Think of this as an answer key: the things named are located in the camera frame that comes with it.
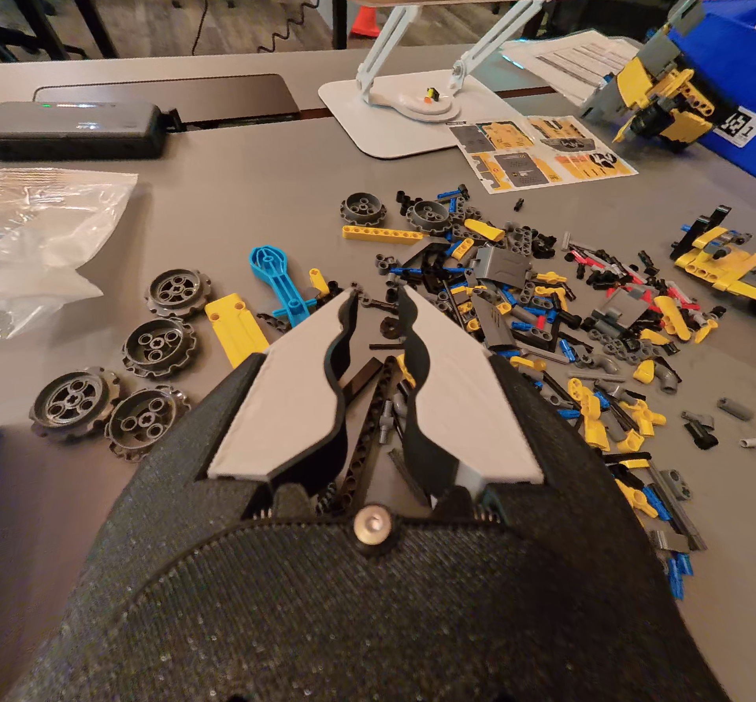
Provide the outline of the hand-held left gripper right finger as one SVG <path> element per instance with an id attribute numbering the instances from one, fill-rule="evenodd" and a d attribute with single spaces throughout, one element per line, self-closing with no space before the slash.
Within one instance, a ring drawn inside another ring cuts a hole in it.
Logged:
<path id="1" fill-rule="evenodd" d="M 509 364 L 411 287 L 398 294 L 404 365 L 414 382 L 404 461 L 423 491 L 476 497 L 489 484 L 540 486 L 543 470 L 505 393 Z"/>

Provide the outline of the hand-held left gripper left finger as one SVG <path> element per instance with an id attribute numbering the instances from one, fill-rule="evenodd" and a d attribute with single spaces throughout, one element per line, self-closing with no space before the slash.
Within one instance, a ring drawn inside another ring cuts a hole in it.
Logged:
<path id="1" fill-rule="evenodd" d="M 348 449 L 345 396 L 358 315 L 353 288 L 279 338 L 259 371 L 207 470 L 232 478 L 302 485 L 309 496 L 342 470 Z"/>

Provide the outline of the long black holed beam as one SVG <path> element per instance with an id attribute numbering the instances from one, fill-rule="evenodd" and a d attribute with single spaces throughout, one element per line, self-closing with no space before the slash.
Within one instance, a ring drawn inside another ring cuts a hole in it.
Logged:
<path id="1" fill-rule="evenodd" d="M 371 451 L 380 434 L 380 418 L 385 402 L 389 399 L 394 371 L 397 367 L 396 357 L 389 356 L 383 363 L 370 405 L 358 434 L 358 439 L 339 486 L 332 482 L 318 500 L 316 514 L 320 517 L 341 516 L 357 510 L 361 493 L 369 480 L 367 466 Z"/>

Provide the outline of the pile of small building pieces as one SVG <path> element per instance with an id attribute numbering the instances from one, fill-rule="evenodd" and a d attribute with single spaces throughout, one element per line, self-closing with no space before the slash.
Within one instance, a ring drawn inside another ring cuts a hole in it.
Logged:
<path id="1" fill-rule="evenodd" d="M 352 284 L 362 306 L 386 314 L 380 324 L 385 342 L 370 348 L 402 347 L 398 293 L 407 285 L 506 358 L 594 450 L 605 457 L 642 450 L 667 423 L 648 392 L 678 393 L 683 379 L 669 359 L 680 345 L 699 345 L 723 309 L 702 310 L 677 284 L 660 278 L 644 252 L 638 254 L 640 269 L 567 241 L 565 260 L 577 265 L 578 278 L 590 272 L 591 289 L 606 292 L 602 304 L 581 317 L 570 311 L 575 295 L 568 279 L 532 265 L 553 258 L 556 237 L 485 221 L 469 204 L 465 185 L 432 201 L 448 207 L 450 230 L 402 244 L 404 255 L 376 255 L 383 299 Z"/>

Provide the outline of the small yellow wheeled toy assembly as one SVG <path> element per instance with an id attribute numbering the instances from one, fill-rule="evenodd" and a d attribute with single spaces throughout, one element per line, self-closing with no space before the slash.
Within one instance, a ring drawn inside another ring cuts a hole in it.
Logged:
<path id="1" fill-rule="evenodd" d="M 683 225 L 682 236 L 671 244 L 676 267 L 713 290 L 755 302 L 754 235 L 726 226 L 731 206 L 716 206 Z"/>

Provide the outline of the long yellow panel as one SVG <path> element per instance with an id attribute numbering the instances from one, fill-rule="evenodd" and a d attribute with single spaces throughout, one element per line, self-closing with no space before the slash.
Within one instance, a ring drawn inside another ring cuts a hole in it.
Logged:
<path id="1" fill-rule="evenodd" d="M 239 294 L 211 301 L 204 310 L 233 369 L 250 355 L 269 348 L 268 339 Z"/>

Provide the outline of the dark grey gear wheel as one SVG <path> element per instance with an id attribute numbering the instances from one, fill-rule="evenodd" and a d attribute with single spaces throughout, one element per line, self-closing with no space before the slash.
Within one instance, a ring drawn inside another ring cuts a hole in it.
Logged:
<path id="1" fill-rule="evenodd" d="M 161 272 L 145 292 L 147 310 L 158 318 L 188 319 L 201 312 L 212 296 L 212 282 L 198 270 Z"/>
<path id="2" fill-rule="evenodd" d="M 109 450 L 125 461 L 140 461 L 190 409 L 187 395 L 173 385 L 156 385 L 134 392 L 109 417 L 105 427 Z"/>
<path id="3" fill-rule="evenodd" d="M 122 346 L 122 364 L 139 378 L 166 379 L 189 367 L 196 356 L 194 328 L 181 319 L 153 319 L 139 325 Z"/>
<path id="4" fill-rule="evenodd" d="M 102 432 L 122 391 L 121 378 L 102 367 L 58 376 L 34 400 L 31 431 L 55 443 L 73 443 Z"/>

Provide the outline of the light blue brick separator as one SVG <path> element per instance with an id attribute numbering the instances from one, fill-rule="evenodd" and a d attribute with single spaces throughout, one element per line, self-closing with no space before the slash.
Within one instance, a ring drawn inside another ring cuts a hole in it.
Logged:
<path id="1" fill-rule="evenodd" d="M 287 255 L 274 246 L 254 248 L 249 263 L 255 276 L 269 285 L 276 294 L 280 307 L 271 315 L 286 319 L 291 327 L 308 319 L 316 309 L 316 299 L 305 300 L 288 273 Z"/>

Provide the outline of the small grey wheel hub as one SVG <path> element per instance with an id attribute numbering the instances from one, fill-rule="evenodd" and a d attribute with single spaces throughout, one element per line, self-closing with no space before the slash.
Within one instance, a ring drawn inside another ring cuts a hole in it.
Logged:
<path id="1" fill-rule="evenodd" d="M 417 232 L 427 235 L 441 236 L 450 230 L 449 209 L 438 201 L 416 200 L 407 209 L 406 218 Z"/>
<path id="2" fill-rule="evenodd" d="M 339 213 L 347 225 L 377 227 L 383 222 L 386 208 L 373 194 L 357 192 L 342 201 Z"/>

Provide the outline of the long yellow holed beam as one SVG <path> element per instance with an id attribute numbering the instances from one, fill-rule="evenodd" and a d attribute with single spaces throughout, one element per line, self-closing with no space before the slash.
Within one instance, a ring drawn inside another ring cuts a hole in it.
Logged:
<path id="1" fill-rule="evenodd" d="M 425 233 L 414 231 L 356 225 L 343 226 L 342 235 L 344 239 L 389 244 L 414 244 L 428 237 Z"/>

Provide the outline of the yellow and grey sticker sheet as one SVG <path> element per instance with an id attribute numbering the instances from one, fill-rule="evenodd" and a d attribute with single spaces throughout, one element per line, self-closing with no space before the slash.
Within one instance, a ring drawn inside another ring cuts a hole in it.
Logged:
<path id="1" fill-rule="evenodd" d="M 455 122 L 449 130 L 491 195 L 637 174 L 572 116 L 512 114 Z"/>

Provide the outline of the clear plastic bag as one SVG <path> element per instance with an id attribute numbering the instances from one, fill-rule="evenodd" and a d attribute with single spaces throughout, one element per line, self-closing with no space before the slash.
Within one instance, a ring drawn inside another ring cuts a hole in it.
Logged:
<path id="1" fill-rule="evenodd" d="M 117 227 L 137 174 L 1 169 L 1 338 L 103 292 L 79 273 Z"/>

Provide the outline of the flat black device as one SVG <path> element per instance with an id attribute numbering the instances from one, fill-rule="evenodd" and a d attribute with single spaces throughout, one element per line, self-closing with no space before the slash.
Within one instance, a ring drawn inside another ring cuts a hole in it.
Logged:
<path id="1" fill-rule="evenodd" d="M 167 131 L 146 102 L 3 102 L 1 160 L 157 159 Z"/>

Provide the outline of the large yellow toy model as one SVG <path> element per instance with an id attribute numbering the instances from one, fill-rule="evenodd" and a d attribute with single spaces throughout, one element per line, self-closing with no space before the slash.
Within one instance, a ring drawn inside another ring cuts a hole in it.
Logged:
<path id="1" fill-rule="evenodd" d="M 723 113 L 723 99 L 672 37 L 703 19 L 701 0 L 679 0 L 666 24 L 581 105 L 580 117 L 615 121 L 627 115 L 615 142 L 658 139 L 674 152 L 710 132 Z"/>

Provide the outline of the printed paper sheets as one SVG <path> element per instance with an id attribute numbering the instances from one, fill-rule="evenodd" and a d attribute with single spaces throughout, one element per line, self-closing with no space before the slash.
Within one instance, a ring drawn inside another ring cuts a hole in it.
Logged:
<path id="1" fill-rule="evenodd" d="M 637 55 L 639 45 L 592 29 L 556 39 L 508 41 L 500 51 L 505 59 L 580 106 L 607 76 L 619 73 Z"/>

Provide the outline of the large blue plastic bin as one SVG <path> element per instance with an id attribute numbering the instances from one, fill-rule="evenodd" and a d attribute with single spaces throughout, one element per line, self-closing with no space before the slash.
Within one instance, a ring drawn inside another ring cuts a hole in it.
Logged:
<path id="1" fill-rule="evenodd" d="M 668 37 L 716 95 L 702 144 L 755 175 L 755 0 L 697 0 L 669 22 Z"/>

